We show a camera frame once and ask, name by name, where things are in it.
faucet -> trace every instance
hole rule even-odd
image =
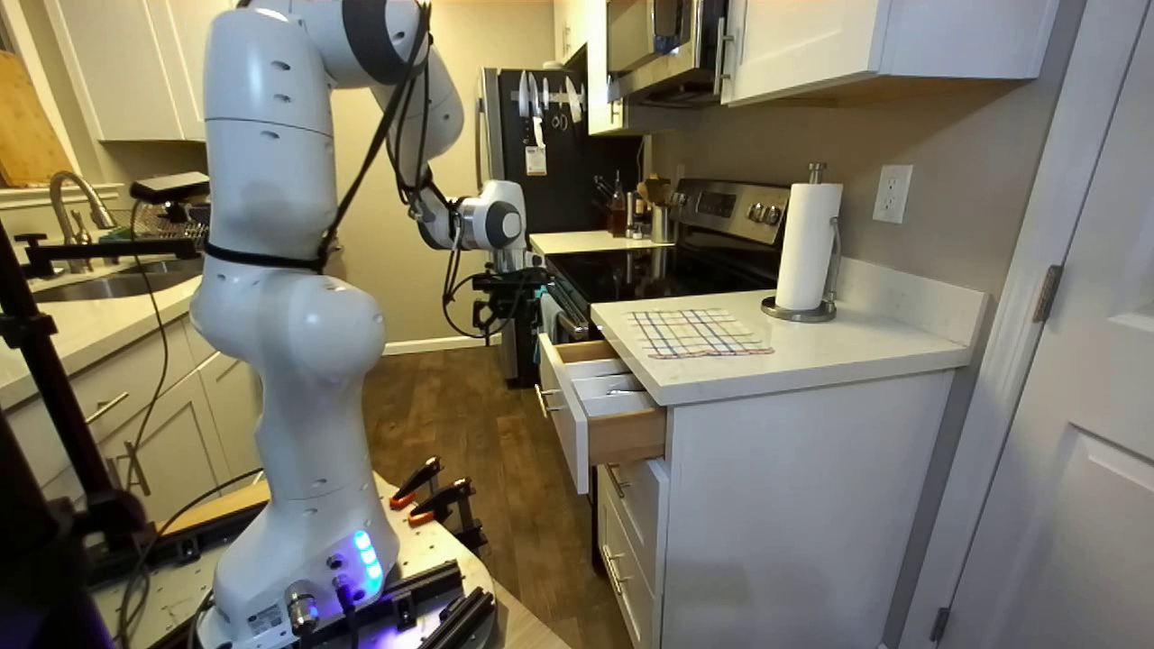
[[[65,186],[68,180],[83,193],[87,208],[92,208],[87,216],[95,228],[113,230],[113,216],[109,216],[105,201],[98,199],[98,193],[83,178],[77,178],[74,171],[62,171],[51,178],[47,199],[51,199],[51,208],[58,212],[65,245],[87,245],[87,241],[95,241],[87,224],[79,220],[79,212],[65,208]]]

kitchen sink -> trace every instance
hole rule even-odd
[[[201,273],[201,261],[151,261],[103,278],[77,278],[65,287],[37,290],[37,305],[77,305],[77,301],[128,301],[175,290]]]

cutting board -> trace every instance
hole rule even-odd
[[[0,189],[47,186],[74,171],[32,81],[15,50],[0,50]]]

baseboard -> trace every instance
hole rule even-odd
[[[472,349],[472,348],[485,348],[485,341],[468,341],[468,335],[398,341],[398,344],[385,344],[384,357],[438,355],[438,349]]]

wooden floor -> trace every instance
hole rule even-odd
[[[439,485],[468,478],[486,564],[574,649],[628,649],[610,586],[587,564],[574,493],[533,391],[507,391],[493,349],[385,357],[365,383],[376,468],[401,485],[431,454]]]

